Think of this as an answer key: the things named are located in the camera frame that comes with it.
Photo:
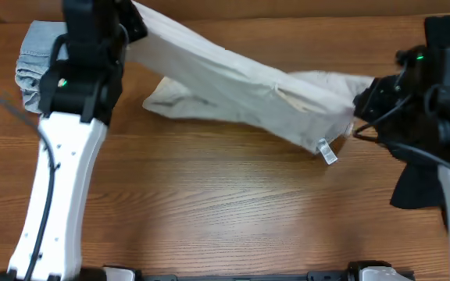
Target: wood grain surface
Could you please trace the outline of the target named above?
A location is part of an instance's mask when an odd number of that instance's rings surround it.
[[[186,22],[232,51],[286,71],[397,71],[395,52],[423,43],[420,17]],[[15,63],[26,24],[0,25],[0,92],[20,104]],[[160,81],[127,64],[124,93],[95,164],[84,216],[85,265],[146,274],[306,273],[379,259],[447,280],[448,237],[436,209],[388,201],[403,164],[355,139],[326,166],[240,124],[176,121],[142,108]],[[0,269],[20,236],[38,139],[0,106]]]
[[[0,0],[0,23],[62,20],[63,0]],[[450,0],[136,0],[175,20],[407,16],[450,12]]]

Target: white label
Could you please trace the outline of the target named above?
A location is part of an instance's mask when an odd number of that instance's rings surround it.
[[[322,154],[328,165],[331,165],[338,160],[338,157],[336,157],[326,139],[319,140],[317,143],[317,149],[320,151],[320,154]]]

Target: gray fabric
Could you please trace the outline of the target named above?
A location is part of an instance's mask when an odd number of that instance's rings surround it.
[[[39,80],[49,67],[49,57],[55,39],[66,33],[65,23],[34,21],[27,31],[16,61],[15,81],[22,90],[23,106],[27,111],[40,113]],[[67,59],[65,47],[60,49],[59,59]]]

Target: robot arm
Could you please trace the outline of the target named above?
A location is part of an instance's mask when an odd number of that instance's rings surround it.
[[[409,164],[438,165],[450,239],[450,16],[427,18],[425,30],[427,46],[398,53],[400,75],[375,80],[354,100],[355,116],[368,122],[355,137]],[[370,127],[378,137],[361,134]]]
[[[122,92],[124,54],[128,42],[147,35],[130,0],[64,0],[63,13],[68,33],[55,41],[50,68],[40,82],[39,130],[49,147],[41,142],[23,232],[0,280],[72,280],[79,275],[84,206],[93,165]],[[57,61],[63,45],[69,58]],[[54,168],[47,149],[55,158]],[[93,279],[101,281],[105,274]]]

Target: green led light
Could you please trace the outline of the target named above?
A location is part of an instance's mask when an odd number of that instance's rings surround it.
[[[67,80],[65,80],[64,78],[59,80],[59,87],[64,87],[65,85],[67,85]]]

